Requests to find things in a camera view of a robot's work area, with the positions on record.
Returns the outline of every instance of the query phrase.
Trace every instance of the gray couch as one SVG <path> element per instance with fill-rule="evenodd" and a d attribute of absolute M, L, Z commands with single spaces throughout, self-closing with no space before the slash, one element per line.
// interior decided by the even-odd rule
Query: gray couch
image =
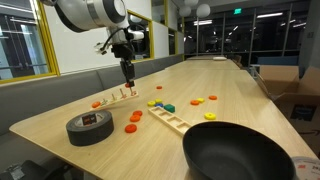
<path fill-rule="evenodd" d="M 134 63 L 136 79 L 182 61 L 182 56 Z M 16 122 L 125 83 L 121 67 L 98 69 L 0 87 L 0 172 L 29 159 L 44 164 L 50 152 L 9 132 Z"/>

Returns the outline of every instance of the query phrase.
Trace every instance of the exit sign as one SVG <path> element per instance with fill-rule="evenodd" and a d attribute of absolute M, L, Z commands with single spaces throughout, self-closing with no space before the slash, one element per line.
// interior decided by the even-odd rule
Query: exit sign
<path fill-rule="evenodd" d="M 241 8 L 234 9 L 234 13 L 233 14 L 241 14 L 241 11 L 242 11 Z"/>

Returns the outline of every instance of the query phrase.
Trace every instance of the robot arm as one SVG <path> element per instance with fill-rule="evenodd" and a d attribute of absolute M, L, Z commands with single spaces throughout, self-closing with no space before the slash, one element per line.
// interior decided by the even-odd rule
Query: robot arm
<path fill-rule="evenodd" d="M 110 36 L 105 44 L 98 44 L 98 52 L 105 54 L 105 48 L 112 45 L 116 58 L 121 58 L 121 68 L 130 87 L 134 86 L 132 40 L 144 38 L 139 31 L 130 31 L 127 9 L 123 0 L 40 0 L 54 6 L 63 24 L 70 30 L 81 33 L 105 27 Z"/>

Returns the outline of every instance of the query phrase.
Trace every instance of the duct tape roll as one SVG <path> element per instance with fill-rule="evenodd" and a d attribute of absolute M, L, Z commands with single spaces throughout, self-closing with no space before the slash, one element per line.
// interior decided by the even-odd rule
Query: duct tape roll
<path fill-rule="evenodd" d="M 106 139 L 113 132 L 113 120 L 109 111 L 91 111 L 71 119 L 67 125 L 70 143 L 88 146 Z"/>

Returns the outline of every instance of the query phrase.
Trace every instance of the yellow disk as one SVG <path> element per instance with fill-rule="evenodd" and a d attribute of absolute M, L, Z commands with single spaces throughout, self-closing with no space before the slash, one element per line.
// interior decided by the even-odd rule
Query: yellow disk
<path fill-rule="evenodd" d="M 203 98 L 198 98 L 197 99 L 200 103 L 203 103 L 204 102 L 204 99 Z"/>
<path fill-rule="evenodd" d="M 207 120 L 215 120 L 216 119 L 216 115 L 213 113 L 205 113 L 204 114 L 204 118 L 206 118 Z"/>
<path fill-rule="evenodd" d="M 155 101 L 156 101 L 156 104 L 162 103 L 162 100 L 161 100 L 161 99 L 156 99 Z"/>
<path fill-rule="evenodd" d="M 155 102 L 155 101 L 149 101 L 149 102 L 148 102 L 148 106 L 154 106 L 154 105 L 156 105 L 156 102 Z"/>

